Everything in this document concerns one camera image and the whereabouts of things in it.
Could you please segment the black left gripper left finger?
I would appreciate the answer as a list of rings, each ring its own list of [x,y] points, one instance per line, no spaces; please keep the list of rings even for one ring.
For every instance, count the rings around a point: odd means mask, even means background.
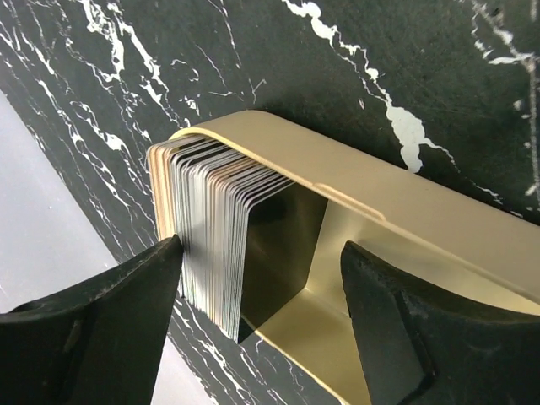
[[[3,404],[149,404],[181,277],[164,239],[1,316]]]

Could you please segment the beige oval card tray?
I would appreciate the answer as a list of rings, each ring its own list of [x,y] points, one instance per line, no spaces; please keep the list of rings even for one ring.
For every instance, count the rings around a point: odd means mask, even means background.
[[[293,181],[248,224],[238,340],[266,343],[343,404],[374,404],[340,267],[353,242],[454,294],[539,319],[539,228],[261,111],[181,129]]]

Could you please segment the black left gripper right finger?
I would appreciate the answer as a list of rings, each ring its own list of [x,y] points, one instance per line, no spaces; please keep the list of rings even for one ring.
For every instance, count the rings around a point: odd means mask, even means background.
[[[539,319],[462,297],[347,242],[340,257],[374,404],[536,404]]]

